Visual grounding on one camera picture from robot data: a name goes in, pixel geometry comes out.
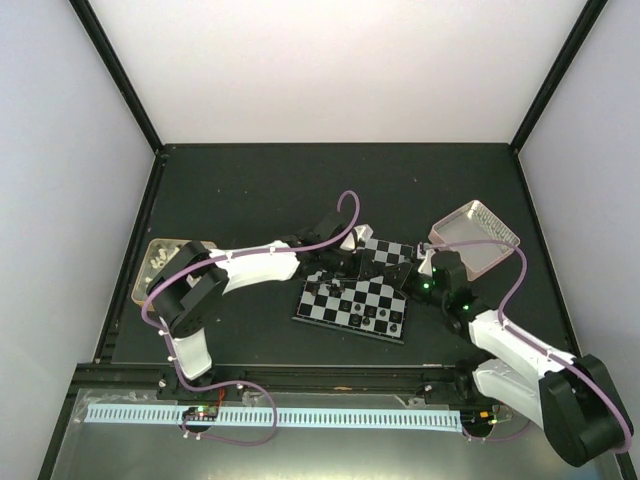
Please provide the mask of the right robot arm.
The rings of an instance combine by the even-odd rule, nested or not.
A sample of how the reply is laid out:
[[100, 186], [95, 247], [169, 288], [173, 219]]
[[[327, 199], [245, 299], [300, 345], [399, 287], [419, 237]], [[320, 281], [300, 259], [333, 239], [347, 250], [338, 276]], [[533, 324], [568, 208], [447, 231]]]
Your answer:
[[582, 466], [606, 453], [627, 452], [634, 427], [606, 365], [575, 356], [524, 330], [476, 293], [456, 251], [430, 251], [414, 263], [387, 267], [395, 290], [440, 310], [456, 334], [487, 353], [454, 379], [457, 396], [493, 398], [537, 425], [566, 463]]

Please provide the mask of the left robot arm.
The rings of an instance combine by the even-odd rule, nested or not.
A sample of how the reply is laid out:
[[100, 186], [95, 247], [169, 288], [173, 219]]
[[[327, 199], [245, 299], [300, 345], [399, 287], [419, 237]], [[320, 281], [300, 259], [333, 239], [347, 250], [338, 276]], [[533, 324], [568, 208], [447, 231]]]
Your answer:
[[169, 361], [179, 386], [193, 399], [207, 397], [215, 376], [204, 320], [223, 295], [271, 281], [305, 280], [318, 272], [330, 279], [353, 269], [356, 250], [373, 235], [367, 224], [328, 215], [319, 225], [269, 244], [236, 250], [210, 249], [189, 241], [147, 287], [143, 310], [154, 310], [168, 337]]

